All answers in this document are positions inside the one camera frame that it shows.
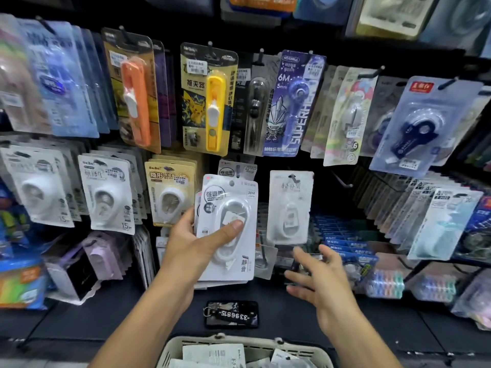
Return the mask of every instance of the person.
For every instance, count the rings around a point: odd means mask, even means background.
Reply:
[[[189,209],[170,232],[162,266],[150,287],[126,319],[107,339],[89,368],[153,368],[167,338],[193,299],[194,284],[218,247],[243,228],[240,220],[201,238],[193,235],[194,209]],[[339,355],[344,368],[402,368],[397,358],[359,309],[341,258],[325,245],[319,251],[328,263],[316,260],[300,247],[295,259],[312,276],[286,271],[299,285],[286,291],[312,303],[317,321]]]

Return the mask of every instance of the pikachu illustration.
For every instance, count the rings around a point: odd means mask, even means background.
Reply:
[[[184,91],[184,101],[191,112],[191,122],[197,127],[203,127],[205,121],[205,101],[203,98],[202,103],[197,103],[191,98],[191,96]]]

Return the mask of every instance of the floor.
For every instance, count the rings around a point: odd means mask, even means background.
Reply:
[[[88,363],[51,362],[48,360],[0,359],[2,368],[86,368]]]

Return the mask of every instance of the purple package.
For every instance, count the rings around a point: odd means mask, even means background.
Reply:
[[[170,137],[172,141],[177,139],[177,110],[176,110],[176,92],[174,84],[174,58],[170,51],[165,51],[165,67],[167,69],[168,99],[169,99],[169,120],[170,120]]]
[[[284,50],[267,119],[264,156],[294,157],[315,98],[326,57]]]
[[[155,81],[157,82],[157,104],[159,106],[160,144],[170,147],[172,137],[169,120],[169,96],[167,89],[167,70],[165,68],[165,51],[162,42],[152,40],[154,48]]]

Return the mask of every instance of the cartoon character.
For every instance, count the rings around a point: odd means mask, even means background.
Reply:
[[[278,136],[283,135],[286,126],[286,107],[283,105],[283,97],[278,98],[276,104],[271,106],[266,124],[265,141],[277,142]]]
[[[194,101],[191,96],[184,91],[184,102],[187,103],[188,109],[191,111],[191,122],[195,123],[196,126],[200,127],[205,120],[205,101],[201,103]]]

